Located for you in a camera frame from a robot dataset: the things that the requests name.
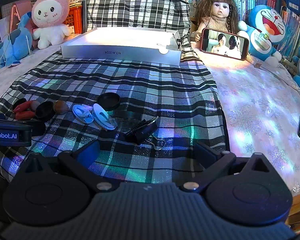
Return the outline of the brown nut ball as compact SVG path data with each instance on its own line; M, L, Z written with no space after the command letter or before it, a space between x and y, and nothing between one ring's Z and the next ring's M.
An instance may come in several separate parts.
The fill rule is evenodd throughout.
M63 115L69 110L69 107L65 101L57 100L53 104L53 109L57 114Z
M32 100L30 104L30 109L35 112L39 105L40 102L38 100Z

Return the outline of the black round lid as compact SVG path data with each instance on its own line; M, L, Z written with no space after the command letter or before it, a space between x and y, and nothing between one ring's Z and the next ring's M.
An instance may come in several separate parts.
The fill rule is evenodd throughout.
M45 101L41 103L35 111L35 116L38 120L43 122L50 121L55 116L55 110L53 108L54 103L52 101Z

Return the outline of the white blue hair clip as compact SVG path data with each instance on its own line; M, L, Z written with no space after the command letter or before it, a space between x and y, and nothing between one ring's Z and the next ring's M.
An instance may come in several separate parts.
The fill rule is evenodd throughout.
M94 121L94 118L86 107L83 105L73 105L72 113L75 117L84 124L91 124Z
M109 114L98 103L93 105L91 113L94 120L102 128L112 131L117 127L116 122L109 117Z

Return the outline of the black round cap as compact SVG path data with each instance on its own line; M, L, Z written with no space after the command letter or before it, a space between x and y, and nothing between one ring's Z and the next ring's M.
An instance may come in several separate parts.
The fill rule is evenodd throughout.
M107 92L97 97L97 103L107 112L113 111L120 106L121 97L114 92Z

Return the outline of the large black binder clip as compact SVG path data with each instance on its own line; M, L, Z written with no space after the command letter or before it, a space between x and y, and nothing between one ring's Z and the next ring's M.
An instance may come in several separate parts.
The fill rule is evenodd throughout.
M136 124L132 129L130 129L127 133L125 133L125 140L127 142L141 145L145 142L149 143L152 148L156 151L160 151L165 147L165 140L158 139L154 133L158 130L157 121L158 116L150 119L150 120L142 120L138 124ZM150 138L154 138L155 141L161 142L161 146L156 146Z

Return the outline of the red chili pepper toy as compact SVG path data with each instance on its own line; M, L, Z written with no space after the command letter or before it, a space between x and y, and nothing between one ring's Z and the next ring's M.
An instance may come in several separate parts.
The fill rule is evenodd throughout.
M24 112L28 109L32 109L32 103L33 103L33 100L23 102L23 103L19 104L17 107L15 107L13 112L14 113L20 113L20 112Z

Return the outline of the black white plaid cloth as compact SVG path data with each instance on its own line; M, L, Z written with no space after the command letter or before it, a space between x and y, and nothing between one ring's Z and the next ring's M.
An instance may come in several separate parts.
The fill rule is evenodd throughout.
M101 152L90 166L95 174L145 183L183 182L202 172L194 160L197 142L218 152L230 148L224 113L213 76L190 47L189 6L182 0L88 0L88 27L149 27L180 34L178 66L111 59L63 59L52 54L18 77L0 98L0 113L12 118L21 98L63 100L69 106L93 105L106 92L121 103L114 115L118 126L105 131L85 125L72 112L54 116L44 135L31 147L0 146L0 175L12 180L31 154L53 157L96 139ZM136 145L125 133L142 120L158 116L154 135L165 140L156 151L145 142Z

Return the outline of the blue dinosaur plush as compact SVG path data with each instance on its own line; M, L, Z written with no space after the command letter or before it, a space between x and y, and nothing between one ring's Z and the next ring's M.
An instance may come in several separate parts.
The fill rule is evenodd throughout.
M32 34L26 28L26 24L31 16L32 12L24 14L17 29L0 41L0 67L16 66L21 59L30 54Z

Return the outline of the red cased smartphone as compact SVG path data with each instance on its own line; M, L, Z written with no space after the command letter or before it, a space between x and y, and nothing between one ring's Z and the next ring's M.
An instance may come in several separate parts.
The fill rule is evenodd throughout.
M200 50L205 53L244 61L248 49L249 40L245 37L209 28L202 31Z

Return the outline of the pink handbag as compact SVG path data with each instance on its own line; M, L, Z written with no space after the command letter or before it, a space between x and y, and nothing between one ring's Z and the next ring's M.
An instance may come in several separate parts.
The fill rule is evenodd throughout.
M11 7L9 32L17 29L21 17L31 10L32 4L30 0L19 0L14 2Z

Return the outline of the pink white bunny plush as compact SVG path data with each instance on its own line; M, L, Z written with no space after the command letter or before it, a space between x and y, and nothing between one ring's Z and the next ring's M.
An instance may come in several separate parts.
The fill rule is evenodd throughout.
M64 21L69 14L69 0L37 0L32 8L32 20L37 26L32 37L37 47L45 49L56 46L70 36L71 29Z

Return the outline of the white shallow cardboard box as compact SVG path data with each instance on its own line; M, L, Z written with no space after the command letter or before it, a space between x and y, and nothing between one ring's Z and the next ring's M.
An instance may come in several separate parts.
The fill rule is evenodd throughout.
M142 27L101 27L61 45L65 59L112 59L178 66L178 31Z

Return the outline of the red plastic crate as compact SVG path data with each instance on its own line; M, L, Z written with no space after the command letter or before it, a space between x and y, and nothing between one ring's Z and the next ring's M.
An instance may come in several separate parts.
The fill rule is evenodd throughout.
M75 34L83 33L82 6L71 7L66 20L63 22L69 27L74 28Z

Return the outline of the brown haired doll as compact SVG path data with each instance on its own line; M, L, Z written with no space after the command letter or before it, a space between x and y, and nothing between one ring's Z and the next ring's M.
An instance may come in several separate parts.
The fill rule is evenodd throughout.
M234 0L198 0L190 41L199 42L205 28L236 34L238 22L239 13Z

